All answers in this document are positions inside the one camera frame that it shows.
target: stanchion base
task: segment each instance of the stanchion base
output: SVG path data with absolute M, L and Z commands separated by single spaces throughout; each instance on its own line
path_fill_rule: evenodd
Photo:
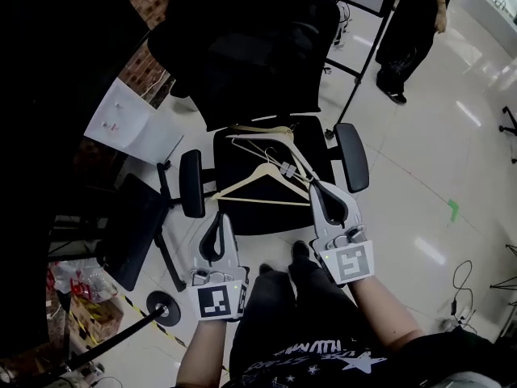
M 165 308 L 165 313 L 162 316 L 158 316 L 155 320 L 164 327 L 173 327 L 181 319 L 181 310 L 179 310 L 178 303 L 172 298 L 171 295 L 157 290 L 152 292 L 147 297 L 147 311 L 153 312 L 160 306 Z

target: green tape mark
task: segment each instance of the green tape mark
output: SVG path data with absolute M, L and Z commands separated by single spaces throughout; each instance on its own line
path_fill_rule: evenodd
M 458 213 L 460 212 L 460 205 L 456 203 L 454 200 L 449 200 L 448 204 L 449 207 L 452 209 L 451 221 L 454 222 L 456 220 L 456 217 L 458 216 Z

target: office chair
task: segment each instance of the office chair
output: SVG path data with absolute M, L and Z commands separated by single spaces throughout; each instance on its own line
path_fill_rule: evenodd
M 338 146 L 328 150 L 316 116 L 319 82 L 339 22 L 333 0 L 170 0 L 166 20 L 150 34 L 149 50 L 190 95 L 214 136 L 215 168 L 202 170 L 199 151 L 180 163 L 180 201 L 189 217 L 204 216 L 202 184 L 218 190 L 247 176 L 264 161 L 232 145 L 232 125 L 287 126 L 294 144 L 321 180 L 334 183 L 331 160 L 342 159 L 350 192 L 368 186 L 368 165 L 355 128 L 338 124 Z M 279 162 L 294 164 L 285 145 L 258 141 Z M 250 199 L 296 199 L 264 177 L 239 190 Z M 331 217 L 343 215 L 329 200 Z M 218 201 L 236 235 L 269 234 L 313 224 L 310 207 Z

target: plastic bag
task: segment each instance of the plastic bag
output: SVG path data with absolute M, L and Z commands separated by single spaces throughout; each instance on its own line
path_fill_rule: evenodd
M 70 260 L 52 264 L 54 289 L 99 303 L 118 293 L 109 275 L 95 259 Z

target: black cushion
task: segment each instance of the black cushion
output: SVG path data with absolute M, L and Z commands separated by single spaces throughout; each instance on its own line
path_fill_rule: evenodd
M 248 125 L 260 128 L 273 128 L 283 125 L 294 128 L 294 143 L 300 152 L 309 161 L 320 179 L 330 183 L 334 182 L 334 173 L 327 154 L 325 137 L 320 121 L 316 116 L 276 117 L 254 121 Z M 217 132 L 214 137 L 214 163 L 218 191 L 251 175 L 258 165 L 266 162 L 232 145 L 231 140 L 225 138 L 225 136 L 233 133 L 237 133 L 237 131 L 223 129 Z M 253 149 L 247 141 L 240 140 L 238 143 Z M 267 152 L 276 160 L 294 164 L 291 153 L 285 145 L 276 141 L 256 141 L 255 143 L 263 150 L 271 147 L 268 148 Z M 302 197 L 280 185 L 278 181 L 269 176 L 239 188 L 229 196 L 304 202 Z M 278 233 L 313 224 L 310 207 L 227 200 L 219 200 L 218 204 L 219 210 L 228 214 L 232 221 L 233 231 L 237 235 Z

